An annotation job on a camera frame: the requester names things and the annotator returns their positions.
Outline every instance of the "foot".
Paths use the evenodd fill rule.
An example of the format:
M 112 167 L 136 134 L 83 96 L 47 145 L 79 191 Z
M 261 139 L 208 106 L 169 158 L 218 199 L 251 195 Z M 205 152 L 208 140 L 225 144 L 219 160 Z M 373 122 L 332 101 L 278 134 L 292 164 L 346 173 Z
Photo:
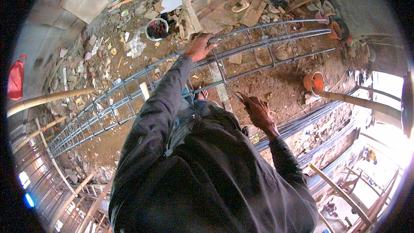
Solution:
M 206 97 L 204 98 L 203 94 L 201 94 L 201 93 L 197 93 L 197 94 L 195 95 L 195 100 L 205 100 L 205 101 L 207 101 L 207 97 L 208 97 L 208 92 L 207 92 L 207 90 L 203 90 L 202 92 L 203 92 L 203 94 L 204 94 Z

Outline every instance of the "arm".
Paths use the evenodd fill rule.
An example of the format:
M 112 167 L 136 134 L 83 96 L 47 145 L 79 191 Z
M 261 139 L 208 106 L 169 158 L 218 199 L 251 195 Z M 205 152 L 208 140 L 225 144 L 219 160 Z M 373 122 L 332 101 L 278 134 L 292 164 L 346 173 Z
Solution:
M 113 189 L 143 174 L 163 156 L 180 97 L 193 63 L 204 58 L 216 44 L 205 47 L 212 35 L 201 34 L 189 41 L 181 55 L 144 103 L 121 151 Z

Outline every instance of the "stone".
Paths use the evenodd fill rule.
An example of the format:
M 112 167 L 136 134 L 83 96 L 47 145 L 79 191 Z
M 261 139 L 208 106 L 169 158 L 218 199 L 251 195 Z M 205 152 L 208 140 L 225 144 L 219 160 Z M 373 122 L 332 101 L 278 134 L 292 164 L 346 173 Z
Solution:
M 280 13 L 280 10 L 277 9 L 275 6 L 273 6 L 272 4 L 268 4 L 268 9 L 270 13 Z
M 91 39 L 89 40 L 89 44 L 91 44 L 92 46 L 94 46 L 96 43 L 96 35 L 92 35 Z

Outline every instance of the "cardboard piece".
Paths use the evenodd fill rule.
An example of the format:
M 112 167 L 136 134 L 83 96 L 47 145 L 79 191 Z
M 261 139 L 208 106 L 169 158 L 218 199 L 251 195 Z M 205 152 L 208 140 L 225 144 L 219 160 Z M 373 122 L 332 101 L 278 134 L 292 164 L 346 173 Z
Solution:
M 241 18 L 240 23 L 246 25 L 247 27 L 256 25 L 266 5 L 267 3 L 264 1 L 252 0 L 250 6 L 246 9 L 246 13 L 243 18 Z

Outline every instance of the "cloth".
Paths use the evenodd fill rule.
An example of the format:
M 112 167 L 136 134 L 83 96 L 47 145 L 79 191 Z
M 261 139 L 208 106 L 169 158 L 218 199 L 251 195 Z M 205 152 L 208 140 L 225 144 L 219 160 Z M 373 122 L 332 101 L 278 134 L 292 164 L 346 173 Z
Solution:
M 127 136 L 108 211 L 114 232 L 313 232 L 309 177 L 281 137 L 270 143 L 275 170 L 235 116 L 211 105 L 164 155 L 192 64 L 178 58 Z

